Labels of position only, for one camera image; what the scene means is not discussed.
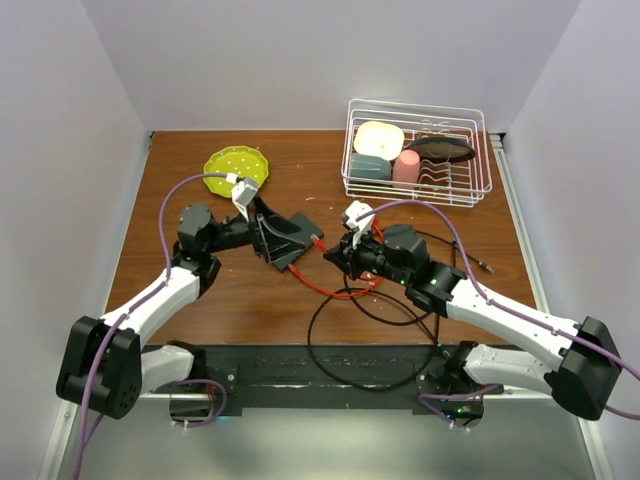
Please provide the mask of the black network switch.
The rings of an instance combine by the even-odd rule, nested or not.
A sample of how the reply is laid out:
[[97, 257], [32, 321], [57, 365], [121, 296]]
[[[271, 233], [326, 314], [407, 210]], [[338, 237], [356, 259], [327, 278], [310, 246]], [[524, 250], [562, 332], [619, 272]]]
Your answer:
[[324, 237], [323, 230], [312, 222], [304, 213], [296, 212], [288, 220], [297, 224], [301, 228], [299, 236], [305, 241], [306, 247], [300, 252], [294, 252], [272, 264], [280, 273], [285, 272], [290, 265], [294, 265], [314, 246], [314, 238], [322, 239]]

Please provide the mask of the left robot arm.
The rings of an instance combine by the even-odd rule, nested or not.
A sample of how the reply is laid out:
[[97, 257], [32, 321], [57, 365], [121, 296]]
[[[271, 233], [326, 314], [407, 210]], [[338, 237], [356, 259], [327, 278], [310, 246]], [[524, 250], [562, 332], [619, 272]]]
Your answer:
[[220, 269], [220, 251], [250, 245], [257, 256], [283, 272], [322, 238], [306, 215], [285, 218], [261, 199], [217, 221], [203, 204], [180, 215], [167, 268], [127, 303], [102, 317], [83, 316], [71, 327], [56, 382], [59, 398], [120, 419], [137, 398], [175, 383], [185, 392], [207, 380], [201, 348], [180, 341], [145, 352], [151, 337], [171, 317], [202, 297]]

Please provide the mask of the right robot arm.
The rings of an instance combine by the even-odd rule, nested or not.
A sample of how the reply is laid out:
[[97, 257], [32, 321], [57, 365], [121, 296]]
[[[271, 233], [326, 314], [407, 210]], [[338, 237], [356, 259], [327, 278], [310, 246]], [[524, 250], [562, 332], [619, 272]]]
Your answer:
[[513, 344], [500, 350], [464, 342], [445, 369], [459, 393], [476, 385], [515, 386], [551, 396], [585, 420], [599, 419], [621, 373], [607, 326], [556, 317], [473, 282], [463, 271], [431, 258], [426, 241], [409, 225], [372, 233], [350, 231], [324, 259], [356, 279], [369, 272], [404, 286], [406, 297], [426, 313], [453, 318]]

